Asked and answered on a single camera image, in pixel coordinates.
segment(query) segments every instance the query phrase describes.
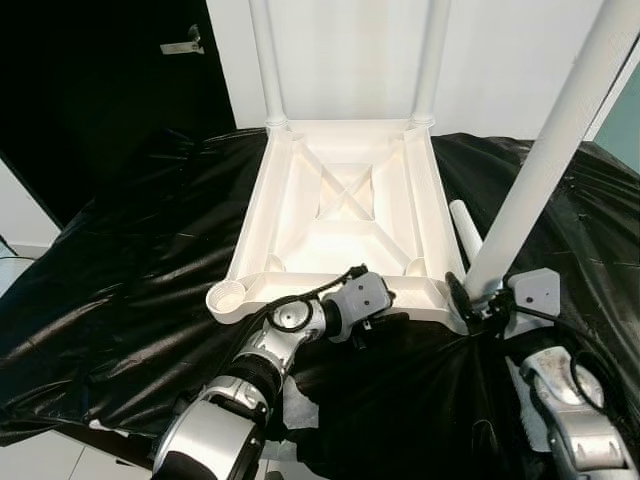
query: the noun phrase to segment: black plastic sheet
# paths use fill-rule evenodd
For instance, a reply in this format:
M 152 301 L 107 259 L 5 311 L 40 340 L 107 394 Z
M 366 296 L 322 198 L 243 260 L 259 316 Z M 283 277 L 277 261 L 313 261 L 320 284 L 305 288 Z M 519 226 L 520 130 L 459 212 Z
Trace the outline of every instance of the black plastic sheet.
M 265 144 L 262 130 L 154 136 L 0 299 L 0 444 L 92 419 L 157 436 L 176 396 L 216 375 L 242 326 L 213 321 L 204 297 L 226 274 Z M 531 142 L 457 134 L 433 145 L 448 200 L 464 200 L 485 235 Z M 561 273 L 563 314 L 615 356 L 636 407 L 639 218 L 638 175 L 583 144 L 512 268 Z M 314 471 L 553 476 L 527 448 L 493 340 L 396 320 L 363 341 L 303 347 L 293 376 L 320 405 L 320 427 L 270 426 Z

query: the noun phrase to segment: floor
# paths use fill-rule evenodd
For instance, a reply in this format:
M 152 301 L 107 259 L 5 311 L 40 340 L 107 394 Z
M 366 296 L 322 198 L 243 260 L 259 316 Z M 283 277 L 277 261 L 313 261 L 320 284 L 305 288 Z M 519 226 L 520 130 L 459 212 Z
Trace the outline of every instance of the floor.
M 13 257 L 0 241 L 0 296 L 27 269 L 32 260 Z M 256 480 L 279 471 L 285 480 L 322 480 L 296 462 L 263 460 Z M 151 472 L 125 465 L 116 458 L 57 432 L 47 432 L 0 448 L 2 480 L 149 480 Z

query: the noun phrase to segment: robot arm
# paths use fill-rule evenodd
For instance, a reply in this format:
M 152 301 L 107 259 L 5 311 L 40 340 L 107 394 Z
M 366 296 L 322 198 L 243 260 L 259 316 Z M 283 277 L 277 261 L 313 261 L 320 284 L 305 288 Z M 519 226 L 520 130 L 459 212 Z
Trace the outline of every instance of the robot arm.
M 319 298 L 338 283 L 339 290 Z M 344 342 L 355 325 L 392 302 L 382 277 L 362 266 L 261 309 L 254 318 L 264 319 L 262 328 L 165 434 L 153 480 L 254 478 L 269 416 L 300 345 L 320 338 Z

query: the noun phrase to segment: white pipe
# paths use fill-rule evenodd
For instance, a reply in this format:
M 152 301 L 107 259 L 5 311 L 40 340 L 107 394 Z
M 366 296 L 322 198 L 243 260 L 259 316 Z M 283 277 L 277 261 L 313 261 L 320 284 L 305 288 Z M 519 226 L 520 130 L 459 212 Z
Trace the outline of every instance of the white pipe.
M 604 1 L 538 140 L 471 264 L 465 287 L 473 300 L 493 293 L 507 273 L 639 31 L 638 0 Z
M 262 77 L 264 101 L 267 107 L 267 127 L 282 127 L 287 123 L 287 117 L 282 107 L 280 94 L 280 80 L 278 78 L 278 64 L 271 35 L 271 20 L 267 0 L 249 0 L 253 33 L 256 37 L 258 65 Z
M 449 22 L 449 0 L 431 0 L 427 25 L 422 46 L 422 62 L 416 99 L 411 115 L 413 126 L 429 127 L 434 124 L 433 105 L 436 99 L 436 87 L 440 75 L 444 40 Z
M 469 263 L 473 263 L 480 247 L 482 247 L 482 237 L 478 233 L 475 223 L 469 210 L 462 200 L 454 200 L 449 204 L 449 210 L 451 211 L 451 218 L 456 226 L 456 231 L 460 236 L 462 247 L 467 254 Z

